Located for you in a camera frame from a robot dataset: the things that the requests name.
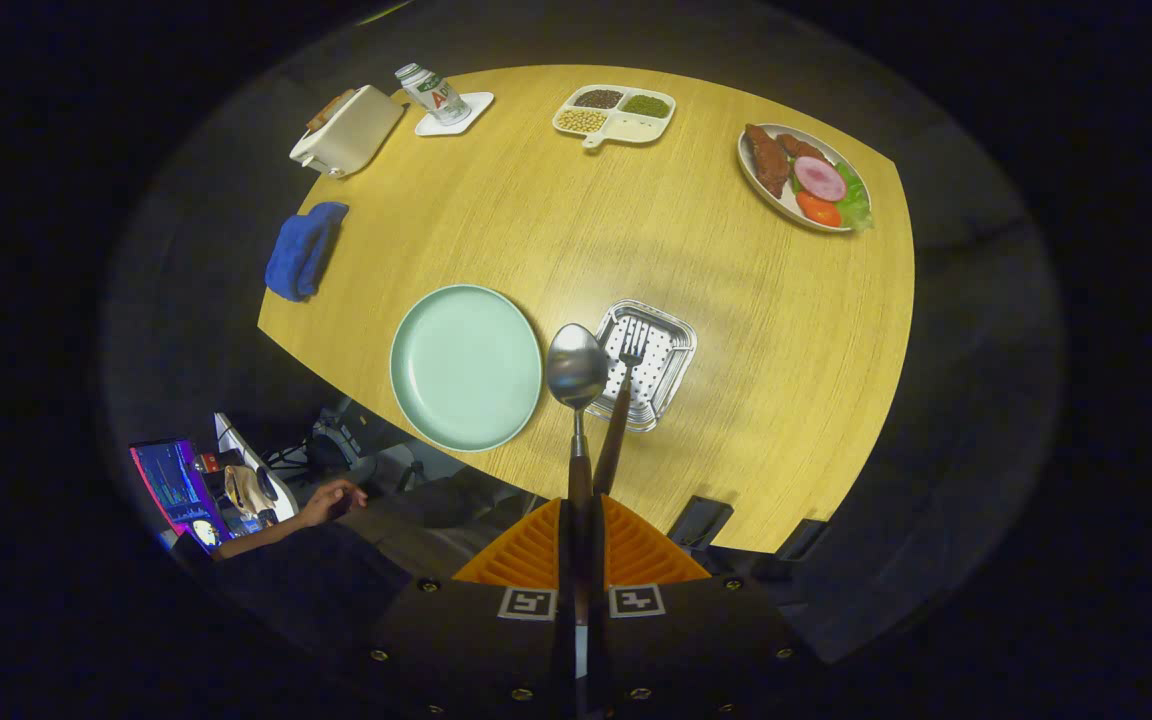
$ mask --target fork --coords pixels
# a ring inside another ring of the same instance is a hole
[[[626,378],[621,379],[621,389],[616,393],[616,406],[612,410],[612,422],[607,427],[607,437],[602,439],[602,450],[598,454],[598,467],[594,469],[594,497],[598,493],[612,495],[612,480],[616,477],[616,464],[621,460],[621,441],[626,439],[626,422],[630,416],[630,388],[634,387],[634,369],[643,364],[643,355],[649,348],[650,325],[631,318],[626,325],[626,336],[621,340],[621,363],[626,364]]]

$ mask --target tomato slice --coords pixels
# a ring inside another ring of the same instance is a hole
[[[794,199],[799,202],[799,209],[803,209],[803,214],[809,220],[828,225],[831,228],[842,227],[842,215],[838,213],[838,206],[833,202],[820,200],[805,190],[795,195]]]

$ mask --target blue cloth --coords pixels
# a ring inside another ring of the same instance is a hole
[[[288,218],[265,266],[265,285],[291,302],[319,291],[324,250],[348,211],[343,202],[319,202],[308,214]]]

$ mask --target dark background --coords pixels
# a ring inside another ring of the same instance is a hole
[[[1005,544],[924,623],[803,688],[796,715],[1152,715],[1152,5],[1052,5],[788,8],[909,78],[1018,181],[1070,338],[1056,450]],[[126,521],[92,350],[105,260],[161,159],[238,83],[367,14],[0,6],[1,708],[358,715],[273,641],[198,612]],[[223,673],[183,670],[182,634]]]

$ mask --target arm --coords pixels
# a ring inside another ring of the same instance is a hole
[[[344,478],[336,478],[316,488],[314,497],[311,497],[305,507],[302,507],[293,518],[283,520],[282,523],[265,528],[260,532],[221,543],[221,546],[211,553],[212,560],[220,561],[242,555],[250,550],[280,541],[296,530],[320,525],[328,520],[339,518],[355,507],[366,506],[367,493]]]

